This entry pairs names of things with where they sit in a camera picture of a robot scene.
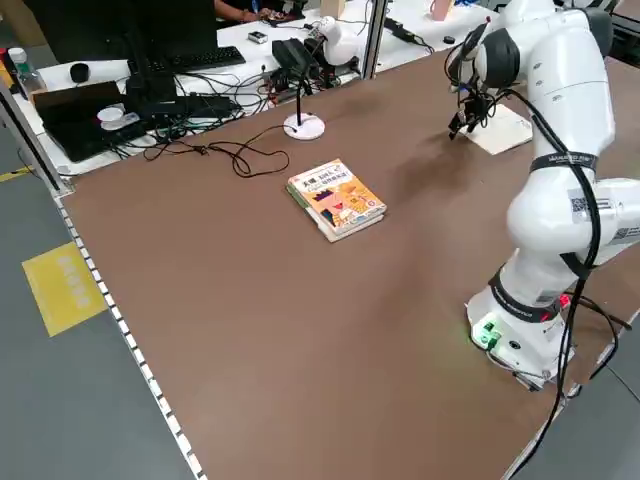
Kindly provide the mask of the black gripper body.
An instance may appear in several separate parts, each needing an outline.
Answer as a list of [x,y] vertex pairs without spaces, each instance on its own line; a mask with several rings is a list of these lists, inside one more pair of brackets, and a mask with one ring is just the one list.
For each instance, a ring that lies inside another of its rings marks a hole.
[[492,115],[494,96],[484,90],[459,90],[457,117],[460,121],[483,121]]

